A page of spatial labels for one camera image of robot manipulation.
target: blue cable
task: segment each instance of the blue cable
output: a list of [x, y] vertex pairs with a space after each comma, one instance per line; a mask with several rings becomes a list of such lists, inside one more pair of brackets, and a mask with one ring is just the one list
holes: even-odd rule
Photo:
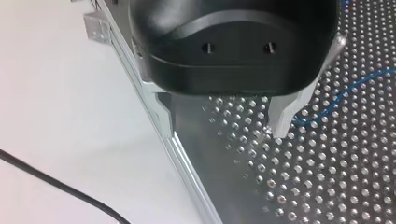
[[344, 95], [347, 92], [351, 92], [354, 88], [357, 88], [360, 84], [366, 83], [373, 78], [380, 77], [386, 73], [392, 73], [392, 72], [396, 72], [396, 68], [387, 69], [387, 70], [383, 70], [383, 71], [379, 70], [379, 71], [372, 73], [371, 75], [369, 75], [367, 77], [363, 77], [361, 80], [354, 82], [352, 85], [350, 85], [348, 88], [343, 90], [340, 94], [338, 94], [337, 98], [335, 98], [335, 100], [326, 109], [324, 109], [315, 119], [305, 120], [305, 119], [299, 119], [297, 116], [294, 116], [293, 122], [300, 126], [306, 126], [306, 125], [311, 124], [312, 122], [316, 122], [316, 121], [323, 119], [325, 116], [327, 116], [334, 110], [334, 107], [344, 98]]

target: hole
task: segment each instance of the hole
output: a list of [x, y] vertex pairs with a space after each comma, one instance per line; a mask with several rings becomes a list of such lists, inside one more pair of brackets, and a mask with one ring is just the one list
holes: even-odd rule
[[268, 54], [275, 54], [277, 49], [277, 45], [274, 42], [269, 42], [264, 46], [264, 52]]
[[211, 43], [205, 43], [202, 45], [201, 50], [203, 53], [212, 54], [215, 52], [215, 46]]

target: black plastic housing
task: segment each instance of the black plastic housing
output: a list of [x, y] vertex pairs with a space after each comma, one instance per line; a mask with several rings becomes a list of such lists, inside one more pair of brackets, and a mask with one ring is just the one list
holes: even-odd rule
[[335, 0], [131, 0], [143, 73], [184, 94], [283, 95], [318, 75]]

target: white table surface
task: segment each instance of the white table surface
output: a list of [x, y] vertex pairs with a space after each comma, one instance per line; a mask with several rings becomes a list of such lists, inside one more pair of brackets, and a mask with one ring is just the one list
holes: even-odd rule
[[[134, 224], [202, 223], [109, 46], [91, 42], [88, 1], [0, 6], [0, 148]], [[0, 161], [0, 223], [116, 223]]]

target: aluminum plate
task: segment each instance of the aluminum plate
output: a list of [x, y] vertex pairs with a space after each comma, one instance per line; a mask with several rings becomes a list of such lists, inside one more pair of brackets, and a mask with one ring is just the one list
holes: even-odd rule
[[[396, 0], [345, 8], [339, 30], [347, 48], [300, 119], [396, 67]], [[352, 88], [332, 113], [292, 125], [286, 139], [265, 129], [266, 97], [174, 96], [176, 132], [224, 223], [396, 223], [395, 77]]]

